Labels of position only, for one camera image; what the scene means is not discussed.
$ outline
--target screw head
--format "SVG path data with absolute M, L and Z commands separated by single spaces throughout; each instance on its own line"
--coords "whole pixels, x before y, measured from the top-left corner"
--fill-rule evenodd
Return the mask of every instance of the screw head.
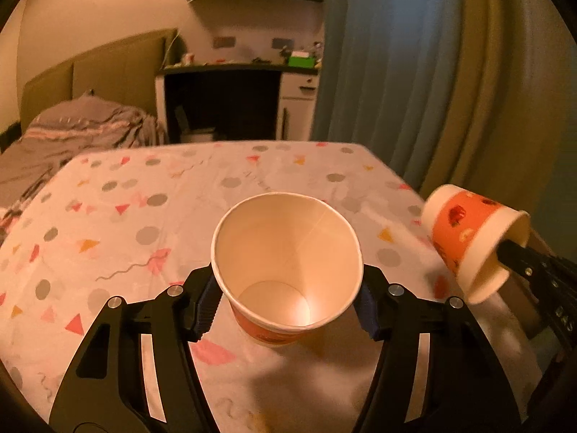
M 184 291 L 184 288 L 180 285 L 172 285 L 168 290 L 166 290 L 166 292 L 168 293 L 168 296 L 178 296 L 180 294 L 182 294 L 182 292 Z
M 452 296 L 449 299 L 449 304 L 451 305 L 451 308 L 461 309 L 463 307 L 463 300 L 457 296 Z
M 115 309 L 119 307 L 121 304 L 122 304 L 122 298 L 118 296 L 113 296 L 112 298 L 109 299 L 108 307 L 111 309 Z
M 400 285 L 389 286 L 389 293 L 393 296 L 401 296 L 405 292 L 405 289 Z

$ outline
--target white cabinet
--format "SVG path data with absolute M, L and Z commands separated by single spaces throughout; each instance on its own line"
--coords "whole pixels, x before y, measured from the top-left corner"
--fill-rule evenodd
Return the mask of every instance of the white cabinet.
M 318 75 L 283 73 L 276 139 L 309 141 L 317 100 Z

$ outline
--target orange paper cup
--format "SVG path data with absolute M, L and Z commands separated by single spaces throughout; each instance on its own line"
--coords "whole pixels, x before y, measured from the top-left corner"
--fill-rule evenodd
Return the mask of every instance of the orange paper cup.
M 486 300 L 509 278 L 497 260 L 497 245 L 509 239 L 526 246 L 529 240 L 527 212 L 451 184 L 431 194 L 421 221 L 471 304 Z
M 316 198 L 268 193 L 224 215 L 212 269 L 238 325 L 261 344 L 285 345 L 339 317 L 362 282 L 353 228 Z

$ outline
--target wall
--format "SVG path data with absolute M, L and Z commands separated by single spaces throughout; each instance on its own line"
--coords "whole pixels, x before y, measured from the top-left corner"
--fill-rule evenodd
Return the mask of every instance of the wall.
M 18 49 L 18 92 L 36 74 L 83 51 L 154 29 L 179 27 L 198 62 L 271 59 L 272 37 L 308 45 L 321 34 L 322 5 L 301 0 L 28 0 Z M 236 36 L 233 49 L 214 36 Z
M 0 32 L 0 132 L 19 120 L 16 54 L 26 0 L 20 0 Z

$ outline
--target table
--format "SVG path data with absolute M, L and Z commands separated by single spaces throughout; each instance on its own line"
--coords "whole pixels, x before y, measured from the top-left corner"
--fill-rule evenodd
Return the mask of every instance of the table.
M 326 201 L 352 224 L 365 263 L 420 298 L 460 295 L 420 226 L 422 200 L 367 149 L 240 142 L 114 150 L 76 157 L 40 192 L 0 248 L 0 358 L 48 419 L 82 336 L 106 300 L 151 299 L 210 262 L 212 233 L 235 203 L 269 191 Z M 472 311 L 507 373 L 521 413 L 540 371 L 498 295 Z M 419 415 L 422 335 L 408 419 Z M 252 342 L 225 299 L 191 344 L 216 422 L 226 432 L 348 433 L 381 348 L 348 309 L 293 345 Z M 143 338 L 152 415 L 163 419 L 151 340 Z

